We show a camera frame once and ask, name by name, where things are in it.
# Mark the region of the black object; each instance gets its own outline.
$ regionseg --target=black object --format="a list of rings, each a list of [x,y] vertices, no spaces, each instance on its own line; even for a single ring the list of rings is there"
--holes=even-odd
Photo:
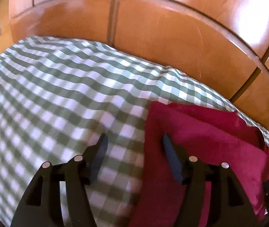
[[[96,145],[64,164],[44,162],[34,175],[17,207],[11,227],[64,227],[60,181],[66,182],[67,206],[72,227],[97,227],[84,185],[97,178],[108,146],[102,134]]]
[[[252,205],[235,173],[227,163],[205,164],[163,136],[165,153],[174,178],[186,184],[186,193],[174,227],[198,227],[204,202],[206,181],[211,181],[211,200],[207,226],[258,227]],[[269,182],[264,185],[269,202]]]

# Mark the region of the round rivet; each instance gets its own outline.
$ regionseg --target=round rivet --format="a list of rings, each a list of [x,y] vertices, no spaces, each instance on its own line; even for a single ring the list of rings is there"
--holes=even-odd
[[[197,157],[195,157],[195,156],[190,156],[190,157],[189,157],[189,160],[190,160],[191,162],[197,162]]]
[[[77,155],[77,156],[75,156],[75,158],[74,158],[74,161],[81,161],[81,160],[83,160],[82,155]]]
[[[225,168],[225,169],[229,168],[229,164],[226,163],[226,162],[223,162],[223,163],[221,164],[221,166],[222,166],[222,168]]]
[[[50,166],[50,163],[47,161],[47,162],[44,162],[43,164],[42,164],[42,167],[43,168],[48,168]]]

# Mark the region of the silver screw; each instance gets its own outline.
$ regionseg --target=silver screw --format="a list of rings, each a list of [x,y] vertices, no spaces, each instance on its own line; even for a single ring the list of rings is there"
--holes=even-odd
[[[42,164],[42,167],[43,168],[48,168],[50,166],[50,163],[47,161],[47,162],[44,162],[43,164]]]
[[[74,161],[81,161],[81,160],[83,160],[82,155],[77,155],[77,156],[75,156],[75,158],[74,158]]]
[[[197,162],[197,157],[195,157],[195,156],[190,156],[190,157],[189,157],[189,160],[190,160],[191,162]]]
[[[228,169],[229,168],[229,164],[227,162],[223,162],[221,164],[222,168]]]

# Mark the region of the green and white gingham fabric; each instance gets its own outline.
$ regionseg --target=green and white gingham fabric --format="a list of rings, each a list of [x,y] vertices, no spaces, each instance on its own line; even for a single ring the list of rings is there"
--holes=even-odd
[[[99,42],[30,37],[8,48],[0,55],[0,220],[10,225],[44,161],[67,162],[106,133],[109,147],[88,198],[98,227],[127,226],[139,197],[152,101],[237,110],[177,69]],[[238,115],[269,146],[269,131]],[[64,187],[62,207],[68,222]]]

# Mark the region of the red napkin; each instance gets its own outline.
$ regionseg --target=red napkin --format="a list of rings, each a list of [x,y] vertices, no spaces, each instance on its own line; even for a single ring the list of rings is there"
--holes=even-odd
[[[152,102],[145,127],[144,172],[141,197],[129,227],[171,227],[186,191],[174,178],[161,140],[172,141],[203,162],[227,162],[241,182],[255,214],[264,216],[262,183],[269,180],[269,148],[260,130],[249,127],[236,112],[194,105]],[[207,182],[199,226],[206,226],[211,183]]]

